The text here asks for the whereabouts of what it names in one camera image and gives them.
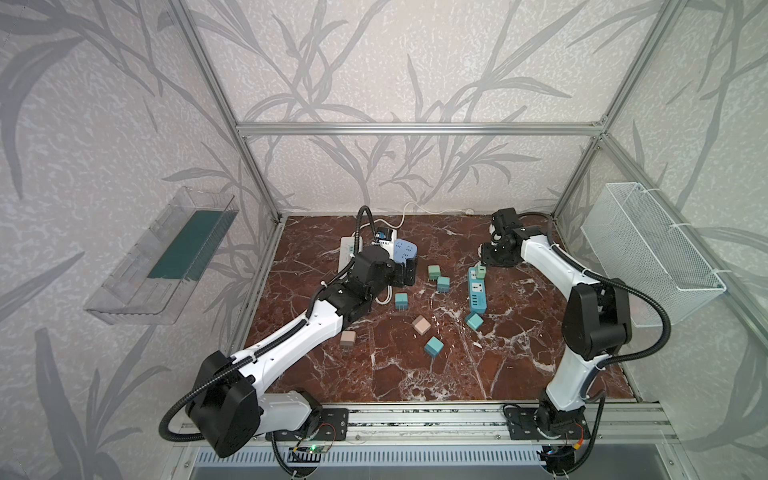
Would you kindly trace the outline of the light blue square socket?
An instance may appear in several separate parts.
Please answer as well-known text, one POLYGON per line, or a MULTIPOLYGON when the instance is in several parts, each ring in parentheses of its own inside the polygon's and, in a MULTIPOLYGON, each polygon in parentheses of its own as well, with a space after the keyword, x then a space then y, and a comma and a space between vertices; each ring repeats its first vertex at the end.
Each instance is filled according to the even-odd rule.
POLYGON ((415 260, 418 257, 418 247, 407 240, 398 238, 394 242, 393 260, 395 263, 405 264, 408 260, 415 260))

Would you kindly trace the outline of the teal blue power strip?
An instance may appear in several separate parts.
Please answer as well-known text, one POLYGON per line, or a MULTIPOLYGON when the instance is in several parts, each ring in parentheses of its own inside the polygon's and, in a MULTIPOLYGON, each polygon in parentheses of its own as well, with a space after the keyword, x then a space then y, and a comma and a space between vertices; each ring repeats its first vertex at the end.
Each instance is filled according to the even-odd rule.
POLYGON ((468 269, 469 306, 471 312, 476 312, 479 315, 482 315, 485 314, 487 310, 485 279, 479 280, 476 278, 476 266, 468 269))

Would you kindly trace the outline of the teal cube charger front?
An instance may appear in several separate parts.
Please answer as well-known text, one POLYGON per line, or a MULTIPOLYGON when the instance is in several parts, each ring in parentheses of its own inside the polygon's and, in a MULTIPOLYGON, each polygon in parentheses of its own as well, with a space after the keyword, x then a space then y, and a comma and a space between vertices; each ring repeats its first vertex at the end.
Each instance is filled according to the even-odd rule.
POLYGON ((436 358, 444 348, 444 343, 437 337, 431 337, 424 346, 425 352, 431 357, 436 358))

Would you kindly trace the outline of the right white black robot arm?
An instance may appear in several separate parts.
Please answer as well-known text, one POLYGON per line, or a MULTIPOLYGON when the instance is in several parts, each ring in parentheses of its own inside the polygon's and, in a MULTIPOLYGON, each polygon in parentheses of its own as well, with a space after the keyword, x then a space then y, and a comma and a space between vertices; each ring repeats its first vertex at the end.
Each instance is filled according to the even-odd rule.
POLYGON ((513 208, 494 212, 491 240, 479 250, 481 263, 515 267, 527 263, 539 270, 567 300, 561 333, 565 342, 560 364, 539 401, 537 421, 550 430, 583 412, 598 373, 608 366, 650 357, 667 345, 672 333, 669 314, 650 295, 618 278, 608 278, 568 254, 546 230, 526 226, 513 208), (659 338, 649 347, 621 355, 632 339, 630 298, 654 310, 661 320, 659 338))

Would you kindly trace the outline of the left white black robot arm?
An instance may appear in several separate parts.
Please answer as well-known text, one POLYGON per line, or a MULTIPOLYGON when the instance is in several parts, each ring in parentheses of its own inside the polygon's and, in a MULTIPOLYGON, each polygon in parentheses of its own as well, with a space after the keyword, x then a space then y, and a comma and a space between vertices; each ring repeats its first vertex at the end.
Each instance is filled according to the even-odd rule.
POLYGON ((178 443, 205 440, 226 458, 258 435, 314 431, 320 403, 306 392, 271 394, 270 386, 315 347, 369 314, 383 291, 414 285, 417 264, 418 249, 409 241, 364 247, 294 320, 232 355, 209 355, 192 390, 161 418, 159 436, 178 443))

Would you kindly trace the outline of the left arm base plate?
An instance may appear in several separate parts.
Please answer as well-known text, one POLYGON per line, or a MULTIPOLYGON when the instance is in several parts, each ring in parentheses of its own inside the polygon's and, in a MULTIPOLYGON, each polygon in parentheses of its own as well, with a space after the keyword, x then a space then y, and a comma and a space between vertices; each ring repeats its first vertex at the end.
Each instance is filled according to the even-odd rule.
POLYGON ((313 412, 309 419, 294 431, 278 430, 266 434, 279 442, 301 441, 342 441, 346 439, 350 411, 346 408, 327 408, 320 413, 313 412))

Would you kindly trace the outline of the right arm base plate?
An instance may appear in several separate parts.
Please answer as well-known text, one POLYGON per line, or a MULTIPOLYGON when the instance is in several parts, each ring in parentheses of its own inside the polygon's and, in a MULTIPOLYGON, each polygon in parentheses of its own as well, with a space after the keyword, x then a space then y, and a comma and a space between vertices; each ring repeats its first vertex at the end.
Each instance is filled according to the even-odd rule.
POLYGON ((535 407, 508 403, 502 414, 511 440, 584 441, 591 437, 583 407, 560 411, 549 403, 535 407))

